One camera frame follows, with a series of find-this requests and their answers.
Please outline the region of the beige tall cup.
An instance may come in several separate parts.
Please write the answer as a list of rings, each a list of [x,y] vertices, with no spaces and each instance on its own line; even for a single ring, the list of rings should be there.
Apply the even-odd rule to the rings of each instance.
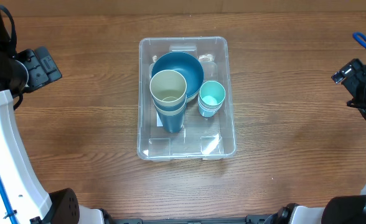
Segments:
[[[175,70],[157,72],[151,78],[149,89],[153,100],[162,107],[176,107],[187,97],[187,82]]]
[[[184,110],[185,110],[185,108],[186,108],[186,105],[183,105],[183,106],[181,106],[179,109],[174,110],[174,111],[165,111],[165,110],[160,109],[160,108],[159,108],[159,107],[157,107],[157,106],[155,106],[155,108],[156,108],[156,111],[157,111],[158,113],[161,113],[161,114],[162,114],[162,115],[164,115],[164,116],[175,116],[175,115],[177,115],[177,114],[181,113],[182,111],[184,111]]]

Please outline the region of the dark blue tall cup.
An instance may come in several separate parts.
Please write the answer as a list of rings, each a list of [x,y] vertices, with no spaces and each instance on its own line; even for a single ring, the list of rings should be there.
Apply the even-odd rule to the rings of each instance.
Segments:
[[[161,105],[159,104],[158,102],[156,101],[153,101],[154,105],[159,108],[160,110],[163,110],[163,111],[167,111],[167,112],[171,112],[171,111],[177,111],[179,109],[181,109],[182,107],[185,106],[186,102],[183,101],[177,105],[174,105],[174,106],[164,106],[164,105]]]
[[[169,133],[177,133],[179,132],[184,125],[184,112],[180,112],[179,114],[173,116],[167,116],[157,112],[159,119],[161,120],[163,128]]]

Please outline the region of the dark blue bowl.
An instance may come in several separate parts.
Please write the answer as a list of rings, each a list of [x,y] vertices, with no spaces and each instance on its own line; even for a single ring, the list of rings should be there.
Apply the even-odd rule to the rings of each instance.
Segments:
[[[184,52],[169,52],[154,64],[151,77],[162,70],[175,70],[181,73],[187,84],[204,82],[204,69],[200,62],[192,55]]]

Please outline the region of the cream bowl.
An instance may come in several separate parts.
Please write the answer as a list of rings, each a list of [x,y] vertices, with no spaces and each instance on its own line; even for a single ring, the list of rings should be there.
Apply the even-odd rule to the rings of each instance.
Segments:
[[[198,93],[196,93],[195,95],[192,95],[192,96],[188,97],[187,98],[187,103],[190,102],[190,101],[192,101],[192,100],[194,100],[197,95],[198,95]]]
[[[201,83],[198,84],[198,83],[188,83],[187,84],[187,91],[186,91],[186,94],[187,94],[187,98],[192,96],[192,95],[195,95],[196,93],[199,93],[200,91],[200,87],[201,87]]]

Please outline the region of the mint green small cup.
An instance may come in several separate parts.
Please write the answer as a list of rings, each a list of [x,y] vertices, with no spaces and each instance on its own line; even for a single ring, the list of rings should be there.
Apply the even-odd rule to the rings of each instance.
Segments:
[[[200,87],[200,101],[211,108],[219,107],[224,102],[225,96],[225,88],[217,81],[207,81]]]

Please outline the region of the pink small cup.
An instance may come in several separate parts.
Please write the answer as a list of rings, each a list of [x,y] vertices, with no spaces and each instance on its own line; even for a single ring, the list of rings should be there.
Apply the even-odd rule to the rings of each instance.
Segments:
[[[198,101],[198,104],[199,104],[199,107],[202,107],[202,108],[208,108],[208,109],[220,109],[221,105],[216,105],[216,106],[211,106],[211,105],[207,105],[205,104],[204,102],[202,101]]]

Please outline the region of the light blue small cup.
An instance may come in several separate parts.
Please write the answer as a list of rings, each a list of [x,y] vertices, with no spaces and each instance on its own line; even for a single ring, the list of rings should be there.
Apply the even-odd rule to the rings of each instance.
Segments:
[[[199,113],[206,118],[212,117],[216,114],[216,112],[218,111],[218,109],[208,109],[208,108],[202,108],[199,107]]]

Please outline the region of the grey small cup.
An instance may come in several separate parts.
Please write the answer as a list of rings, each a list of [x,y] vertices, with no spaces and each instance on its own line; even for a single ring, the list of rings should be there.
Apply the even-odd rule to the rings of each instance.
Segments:
[[[223,104],[222,101],[219,102],[216,98],[209,95],[203,98],[200,97],[198,102],[199,105],[206,110],[218,110]]]

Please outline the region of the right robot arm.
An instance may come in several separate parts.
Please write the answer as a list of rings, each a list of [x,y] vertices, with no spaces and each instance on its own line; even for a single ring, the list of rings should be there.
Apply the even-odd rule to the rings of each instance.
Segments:
[[[355,58],[332,76],[352,95],[347,106],[356,108],[366,120],[366,65]],[[366,223],[366,185],[360,195],[334,197],[325,207],[290,203],[270,215],[265,223]]]

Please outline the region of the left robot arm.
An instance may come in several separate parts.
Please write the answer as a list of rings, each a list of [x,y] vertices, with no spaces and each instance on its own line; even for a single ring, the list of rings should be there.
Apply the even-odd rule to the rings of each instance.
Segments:
[[[112,223],[102,209],[79,204],[70,188],[48,193],[40,184],[16,124],[24,94],[61,79],[45,47],[17,52],[13,27],[6,30],[0,5],[0,223]]]

